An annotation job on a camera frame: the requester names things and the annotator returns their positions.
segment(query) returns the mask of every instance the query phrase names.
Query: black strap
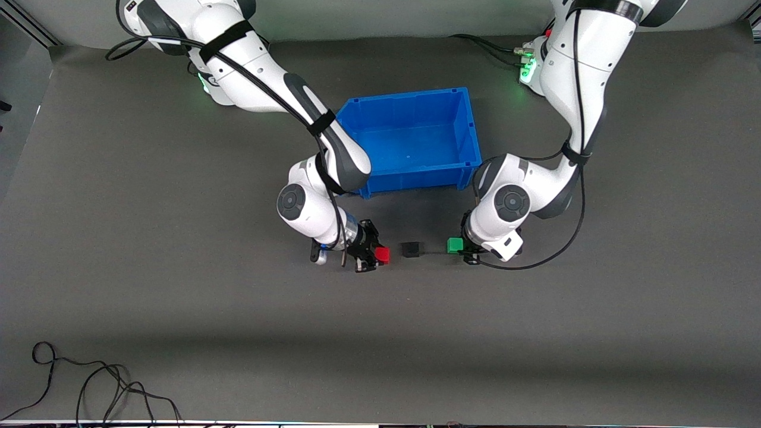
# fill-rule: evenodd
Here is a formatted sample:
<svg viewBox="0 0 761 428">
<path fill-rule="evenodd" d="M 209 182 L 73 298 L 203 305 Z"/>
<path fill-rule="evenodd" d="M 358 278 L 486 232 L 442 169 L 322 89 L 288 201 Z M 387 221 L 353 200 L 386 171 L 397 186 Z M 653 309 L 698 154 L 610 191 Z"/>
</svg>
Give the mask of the black strap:
<svg viewBox="0 0 761 428">
<path fill-rule="evenodd" d="M 343 190 L 338 183 L 328 175 L 328 170 L 323 163 L 323 156 L 323 153 L 317 153 L 317 156 L 314 157 L 314 168 L 317 169 L 317 175 L 323 179 L 323 183 L 325 183 L 325 187 L 327 187 L 328 190 L 336 195 L 343 195 L 346 193 L 346 190 Z"/>
<path fill-rule="evenodd" d="M 547 37 L 547 39 L 544 40 L 544 43 L 542 43 L 542 49 L 539 51 L 540 54 L 542 55 L 542 61 L 544 61 L 544 59 L 547 57 L 547 54 L 549 53 L 549 51 L 547 50 L 547 40 L 549 40 L 549 37 Z"/>
<path fill-rule="evenodd" d="M 589 162 L 589 158 L 592 157 L 592 153 L 582 150 L 581 154 L 579 155 L 577 152 L 574 152 L 573 149 L 571 149 L 570 141 L 571 140 L 569 139 L 565 140 L 560 151 L 563 152 L 563 155 L 568 158 L 569 161 L 583 167 L 587 164 L 587 162 Z"/>
<path fill-rule="evenodd" d="M 328 110 L 324 115 L 317 118 L 311 125 L 307 126 L 307 131 L 313 136 L 319 136 L 321 133 L 328 129 L 331 123 L 336 119 L 336 115 L 332 110 Z"/>
<path fill-rule="evenodd" d="M 645 11 L 638 5 L 626 0 L 574 0 L 565 18 L 568 19 L 569 16 L 580 9 L 610 12 L 623 16 L 637 25 L 642 20 L 642 15 L 645 14 Z"/>
<path fill-rule="evenodd" d="M 218 35 L 214 40 L 208 42 L 201 51 L 198 52 L 201 56 L 201 60 L 206 64 L 209 60 L 224 49 L 230 43 L 238 41 L 246 36 L 246 33 L 253 31 L 251 23 L 248 21 L 241 21 L 234 24 L 232 27 L 224 31 L 224 33 Z"/>
</svg>

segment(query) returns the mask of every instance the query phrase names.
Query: gray table surface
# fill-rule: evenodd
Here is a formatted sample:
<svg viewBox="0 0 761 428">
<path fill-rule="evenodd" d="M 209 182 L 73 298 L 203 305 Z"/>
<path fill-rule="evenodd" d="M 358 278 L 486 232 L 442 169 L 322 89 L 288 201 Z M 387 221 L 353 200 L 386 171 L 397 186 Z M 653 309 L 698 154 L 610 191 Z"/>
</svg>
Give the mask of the gray table surface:
<svg viewBox="0 0 761 428">
<path fill-rule="evenodd" d="M 2 413 L 41 392 L 46 369 L 29 352 L 50 340 L 126 364 L 188 419 L 761 423 L 761 74 L 747 24 L 635 38 L 607 91 L 581 235 L 519 273 L 396 248 L 372 274 L 335 257 L 311 265 L 274 204 L 314 153 L 301 126 L 214 105 L 181 58 L 102 55 L 53 52 L 0 208 Z M 468 87 L 484 157 L 547 155 L 568 132 L 464 40 L 279 43 L 272 55 L 333 109 Z M 473 198 L 340 203 L 388 245 L 438 250 Z M 578 210 L 527 221 L 520 262 L 562 246 Z M 18 417 L 73 417 L 88 373 L 61 366 Z M 98 417 L 111 387 L 93 387 L 86 414 Z M 139 401 L 121 417 L 145 417 Z"/>
</svg>

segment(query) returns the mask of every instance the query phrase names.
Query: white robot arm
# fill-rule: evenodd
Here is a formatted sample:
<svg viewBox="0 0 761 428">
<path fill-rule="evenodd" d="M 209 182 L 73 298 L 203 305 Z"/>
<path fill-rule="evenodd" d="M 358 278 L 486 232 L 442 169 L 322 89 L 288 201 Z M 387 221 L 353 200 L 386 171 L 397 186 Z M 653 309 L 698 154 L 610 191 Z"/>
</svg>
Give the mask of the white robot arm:
<svg viewBox="0 0 761 428">
<path fill-rule="evenodd" d="M 552 0 L 556 18 L 549 39 L 542 35 L 516 52 L 528 58 L 521 82 L 547 98 L 571 134 L 555 169 L 515 155 L 493 158 L 480 168 L 473 177 L 480 201 L 463 220 L 466 262 L 476 264 L 473 254 L 483 250 L 510 260 L 521 249 L 518 228 L 529 213 L 549 219 L 568 208 L 604 118 L 605 85 L 637 26 L 661 25 L 686 2 Z M 535 46 L 541 46 L 538 55 Z"/>
<path fill-rule="evenodd" d="M 322 264 L 328 250 L 345 250 L 356 258 L 358 272 L 374 270 L 383 263 L 374 253 L 382 248 L 377 230 L 368 220 L 357 223 L 333 196 L 364 186 L 370 159 L 307 82 L 272 59 L 248 22 L 255 11 L 256 0 L 131 0 L 123 8 L 125 30 L 147 37 L 162 52 L 188 56 L 217 103 L 253 112 L 288 111 L 307 127 L 318 139 L 320 153 L 291 168 L 279 194 L 278 214 L 313 239 L 312 261 Z M 196 43 L 176 41 L 182 39 Z"/>
</svg>

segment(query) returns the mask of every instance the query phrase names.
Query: black cable on floor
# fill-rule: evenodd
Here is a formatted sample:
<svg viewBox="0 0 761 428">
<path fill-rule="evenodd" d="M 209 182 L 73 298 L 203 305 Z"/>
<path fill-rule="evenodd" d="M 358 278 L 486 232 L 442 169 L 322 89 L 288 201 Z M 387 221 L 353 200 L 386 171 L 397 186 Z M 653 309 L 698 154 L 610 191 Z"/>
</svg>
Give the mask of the black cable on floor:
<svg viewBox="0 0 761 428">
<path fill-rule="evenodd" d="M 124 58 L 125 56 L 128 56 L 130 53 L 133 53 L 136 50 L 140 49 L 145 44 L 146 41 L 147 40 L 140 39 L 138 37 L 133 37 L 132 39 L 127 39 L 122 42 L 119 42 L 116 45 L 114 45 L 111 49 L 109 49 L 108 52 L 106 52 L 106 61 L 116 61 L 117 59 Z M 139 43 L 127 49 L 125 52 L 120 53 L 117 56 L 112 56 L 117 50 L 120 50 L 124 46 L 127 46 L 135 42 L 139 42 Z"/>
<path fill-rule="evenodd" d="M 466 39 L 466 40 L 470 40 L 474 42 L 478 47 L 486 51 L 486 53 L 488 53 L 490 56 L 492 56 L 494 59 L 501 62 L 502 64 L 509 65 L 511 67 L 518 67 L 518 68 L 523 67 L 523 64 L 520 64 L 519 62 L 510 62 L 500 57 L 499 55 L 497 55 L 497 52 L 514 55 L 512 49 L 504 48 L 502 46 L 499 46 L 498 44 L 488 41 L 487 39 L 484 39 L 478 36 L 473 36 L 472 34 L 452 34 L 450 37 L 453 37 L 456 39 Z"/>
<path fill-rule="evenodd" d="M 38 353 L 41 349 L 47 348 L 50 351 L 50 359 L 40 359 L 38 357 Z M 166 401 L 169 403 L 172 407 L 172 411 L 174 412 L 175 420 L 177 421 L 177 426 L 180 426 L 180 420 L 182 420 L 182 416 L 180 415 L 180 410 L 177 408 L 177 405 L 175 405 L 174 401 L 172 401 L 169 398 L 161 397 L 160 395 L 151 394 L 145 390 L 145 386 L 143 386 L 140 382 L 127 382 L 125 380 L 125 377 L 122 374 L 122 371 L 124 373 L 127 372 L 127 369 L 125 366 L 121 364 L 106 364 L 104 361 L 95 360 L 90 361 L 87 363 L 80 363 L 79 361 L 66 358 L 64 356 L 58 356 L 56 355 L 56 348 L 50 343 L 50 342 L 37 342 L 34 347 L 32 348 L 32 361 L 34 361 L 35 364 L 40 366 L 50 366 L 50 370 L 48 371 L 48 379 L 47 383 L 45 385 L 45 391 L 43 391 L 40 398 L 37 399 L 37 401 L 33 402 L 32 404 L 29 404 L 28 406 L 21 407 L 17 410 L 12 411 L 5 417 L 1 418 L 0 421 L 7 420 L 19 412 L 31 409 L 32 407 L 37 406 L 39 403 L 42 402 L 42 400 L 45 399 L 48 392 L 50 391 L 50 385 L 53 383 L 53 373 L 56 371 L 56 363 L 58 361 L 63 361 L 65 363 L 72 364 L 74 366 L 92 366 L 92 365 L 99 365 L 97 369 L 95 369 L 94 372 L 92 372 L 87 379 L 84 381 L 84 384 L 82 384 L 81 389 L 79 390 L 79 396 L 77 398 L 77 408 L 75 412 L 75 422 L 76 425 L 79 426 L 79 412 L 82 406 L 82 400 L 84 399 L 84 393 L 87 391 L 87 387 L 90 383 L 90 380 L 92 380 L 93 377 L 95 377 L 97 374 L 101 372 L 105 372 L 108 375 L 110 375 L 115 381 L 116 381 L 116 390 L 114 391 L 113 398 L 111 399 L 111 402 L 109 403 L 108 408 L 106 409 L 106 412 L 103 414 L 103 424 L 106 424 L 107 421 L 110 419 L 111 414 L 113 410 L 116 408 L 118 403 L 125 397 L 127 397 L 129 394 L 137 394 L 143 397 L 143 402 L 145 403 L 145 409 L 148 412 L 148 416 L 151 418 L 151 423 L 155 423 L 156 418 L 154 417 L 153 410 L 151 409 L 151 403 L 149 401 L 149 398 L 159 401 Z"/>
</svg>

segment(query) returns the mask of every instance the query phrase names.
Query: blue plastic bin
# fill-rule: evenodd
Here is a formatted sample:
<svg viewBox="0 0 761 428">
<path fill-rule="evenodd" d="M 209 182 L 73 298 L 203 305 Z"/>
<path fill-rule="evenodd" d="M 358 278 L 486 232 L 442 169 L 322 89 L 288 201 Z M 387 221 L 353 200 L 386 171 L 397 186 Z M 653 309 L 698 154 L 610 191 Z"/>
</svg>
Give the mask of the blue plastic bin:
<svg viewBox="0 0 761 428">
<path fill-rule="evenodd" d="M 466 88 L 353 98 L 336 117 L 373 164 L 359 190 L 365 199 L 420 187 L 462 190 L 481 164 Z"/>
</svg>

